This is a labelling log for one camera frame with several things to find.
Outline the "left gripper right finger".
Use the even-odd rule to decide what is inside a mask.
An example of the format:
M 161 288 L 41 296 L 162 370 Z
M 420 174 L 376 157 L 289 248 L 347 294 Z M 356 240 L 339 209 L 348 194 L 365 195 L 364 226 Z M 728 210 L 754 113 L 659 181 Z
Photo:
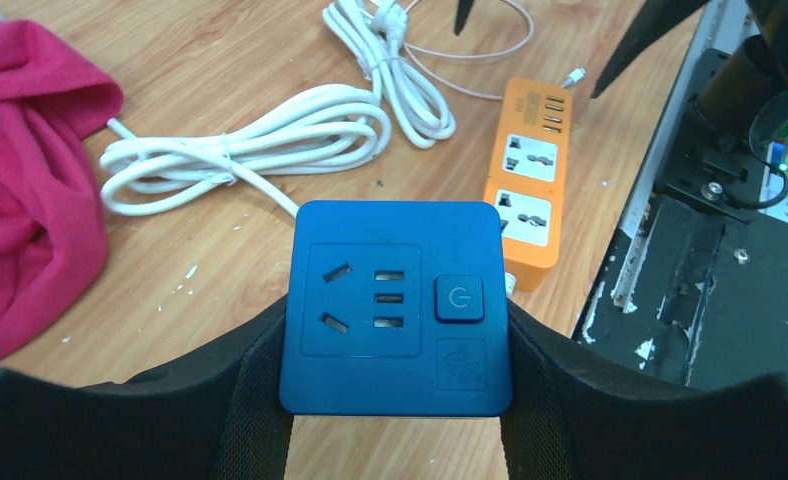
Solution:
M 704 392 L 617 365 L 510 304 L 513 479 L 788 479 L 788 373 Z

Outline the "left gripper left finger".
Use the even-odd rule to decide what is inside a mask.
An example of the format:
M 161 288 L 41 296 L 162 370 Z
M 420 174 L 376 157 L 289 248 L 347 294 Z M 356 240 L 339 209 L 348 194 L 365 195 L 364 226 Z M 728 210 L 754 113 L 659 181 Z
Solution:
M 286 303 L 122 382 L 67 387 L 0 367 L 0 479 L 280 479 Z

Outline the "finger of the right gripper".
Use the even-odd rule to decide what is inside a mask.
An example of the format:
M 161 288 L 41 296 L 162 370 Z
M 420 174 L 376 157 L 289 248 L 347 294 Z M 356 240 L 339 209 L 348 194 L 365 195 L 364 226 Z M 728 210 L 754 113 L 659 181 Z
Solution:
M 475 0 L 458 0 L 454 18 L 453 32 L 459 36 L 464 30 Z
M 590 98 L 597 99 L 641 53 L 706 4 L 706 0 L 645 1 L 603 68 Z

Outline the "orange power strip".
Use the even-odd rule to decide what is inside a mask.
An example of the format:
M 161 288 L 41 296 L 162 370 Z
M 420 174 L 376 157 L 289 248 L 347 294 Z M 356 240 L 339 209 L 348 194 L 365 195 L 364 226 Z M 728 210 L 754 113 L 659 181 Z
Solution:
M 507 294 L 534 291 L 559 260 L 571 124 L 569 90 L 508 82 L 484 188 L 501 219 Z

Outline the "blue cube adapter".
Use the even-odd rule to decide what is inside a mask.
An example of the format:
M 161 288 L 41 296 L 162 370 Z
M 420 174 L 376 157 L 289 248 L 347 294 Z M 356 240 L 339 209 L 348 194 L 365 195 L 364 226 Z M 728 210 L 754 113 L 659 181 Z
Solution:
M 303 205 L 279 398 L 300 415 L 504 413 L 512 379 L 497 211 L 481 201 Z

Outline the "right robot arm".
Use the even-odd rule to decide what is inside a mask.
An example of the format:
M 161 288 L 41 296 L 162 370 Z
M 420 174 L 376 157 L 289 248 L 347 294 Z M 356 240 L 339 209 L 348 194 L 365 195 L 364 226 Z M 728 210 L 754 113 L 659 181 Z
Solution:
M 597 79 L 598 98 L 648 47 L 704 7 L 698 1 L 647 1 Z M 745 39 L 691 102 L 694 121 L 714 139 L 759 148 L 788 121 L 788 1 L 747 4 L 758 32 Z

